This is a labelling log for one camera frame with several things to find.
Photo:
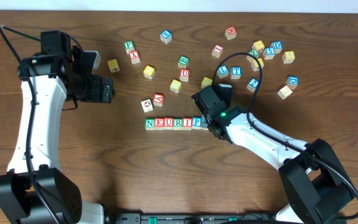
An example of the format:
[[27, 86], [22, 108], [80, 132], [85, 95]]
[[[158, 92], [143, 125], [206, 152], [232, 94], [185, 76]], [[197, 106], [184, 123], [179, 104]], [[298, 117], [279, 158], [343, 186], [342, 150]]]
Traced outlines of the red U block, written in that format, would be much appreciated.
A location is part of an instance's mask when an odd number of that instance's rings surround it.
[[173, 123], [174, 123], [173, 118], [164, 118], [163, 119], [163, 128], [164, 129], [173, 129]]

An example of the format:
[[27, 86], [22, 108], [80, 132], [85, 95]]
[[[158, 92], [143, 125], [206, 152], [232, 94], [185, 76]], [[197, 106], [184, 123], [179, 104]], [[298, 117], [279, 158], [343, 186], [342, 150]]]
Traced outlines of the green R block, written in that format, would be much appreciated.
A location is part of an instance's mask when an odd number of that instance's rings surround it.
[[182, 130], [183, 129], [183, 119], [182, 118], [174, 118], [173, 119], [173, 129], [174, 130]]

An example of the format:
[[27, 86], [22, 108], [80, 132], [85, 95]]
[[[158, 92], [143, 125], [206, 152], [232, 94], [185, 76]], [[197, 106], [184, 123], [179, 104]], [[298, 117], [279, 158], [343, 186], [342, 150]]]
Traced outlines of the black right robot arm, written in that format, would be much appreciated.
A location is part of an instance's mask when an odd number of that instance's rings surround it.
[[192, 96], [210, 132], [244, 147], [278, 170], [288, 205], [276, 214], [254, 213], [265, 223], [346, 223], [340, 211], [358, 191], [332, 147], [291, 138], [267, 126], [239, 106], [230, 106], [232, 87], [208, 86]]

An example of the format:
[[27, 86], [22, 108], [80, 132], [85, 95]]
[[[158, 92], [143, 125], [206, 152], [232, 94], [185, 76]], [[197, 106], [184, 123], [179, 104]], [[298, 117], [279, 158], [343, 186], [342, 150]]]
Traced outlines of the red E block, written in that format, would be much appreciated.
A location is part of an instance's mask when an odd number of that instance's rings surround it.
[[163, 118], [155, 118], [154, 119], [154, 128], [155, 128], [155, 130], [164, 130], [164, 119]]

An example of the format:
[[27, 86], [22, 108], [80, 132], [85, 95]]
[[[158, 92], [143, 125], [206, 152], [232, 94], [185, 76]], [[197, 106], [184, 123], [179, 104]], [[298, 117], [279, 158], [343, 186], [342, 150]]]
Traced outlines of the blue P block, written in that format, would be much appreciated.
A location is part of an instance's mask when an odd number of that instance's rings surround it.
[[201, 117], [192, 118], [192, 129], [201, 129]]

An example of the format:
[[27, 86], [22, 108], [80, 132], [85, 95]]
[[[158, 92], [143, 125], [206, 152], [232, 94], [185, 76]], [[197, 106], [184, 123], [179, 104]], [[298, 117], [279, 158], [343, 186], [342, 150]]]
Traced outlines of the green N block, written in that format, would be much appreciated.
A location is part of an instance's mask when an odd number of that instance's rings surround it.
[[154, 130], [155, 129], [155, 120], [153, 118], [145, 119], [145, 129]]

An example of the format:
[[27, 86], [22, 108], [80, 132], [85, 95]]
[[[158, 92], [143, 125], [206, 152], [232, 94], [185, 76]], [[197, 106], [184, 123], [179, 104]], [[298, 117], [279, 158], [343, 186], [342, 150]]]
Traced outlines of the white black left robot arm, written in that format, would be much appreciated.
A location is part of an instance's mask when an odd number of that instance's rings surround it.
[[0, 175], [0, 208], [10, 223], [110, 223], [103, 205], [81, 198], [62, 172], [58, 142], [65, 101], [110, 103], [112, 78], [94, 75], [101, 57], [78, 48], [35, 54], [18, 68], [23, 107], [16, 148]]

